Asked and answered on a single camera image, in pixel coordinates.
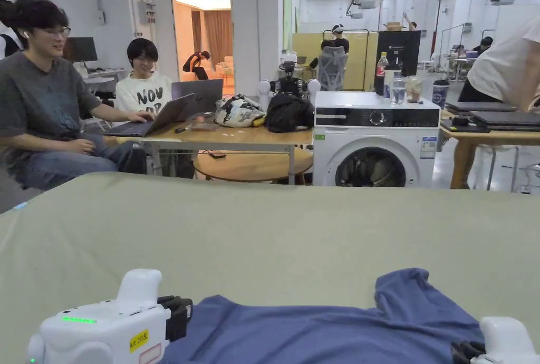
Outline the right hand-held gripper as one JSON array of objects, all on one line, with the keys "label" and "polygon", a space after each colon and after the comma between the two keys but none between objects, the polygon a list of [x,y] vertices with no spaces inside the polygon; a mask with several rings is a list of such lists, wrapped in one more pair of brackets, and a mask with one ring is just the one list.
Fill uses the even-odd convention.
[{"label": "right hand-held gripper", "polygon": [[479,324],[485,344],[453,342],[452,363],[539,363],[539,354],[520,321],[511,317],[484,317]]}]

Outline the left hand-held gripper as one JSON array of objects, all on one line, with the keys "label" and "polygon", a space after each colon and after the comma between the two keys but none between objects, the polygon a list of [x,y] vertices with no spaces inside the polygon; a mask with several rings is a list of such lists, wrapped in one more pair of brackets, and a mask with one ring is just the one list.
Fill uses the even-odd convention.
[{"label": "left hand-held gripper", "polygon": [[187,333],[193,301],[159,296],[162,274],[134,269],[117,297],[47,318],[32,335],[27,363],[162,363],[165,349]]}]

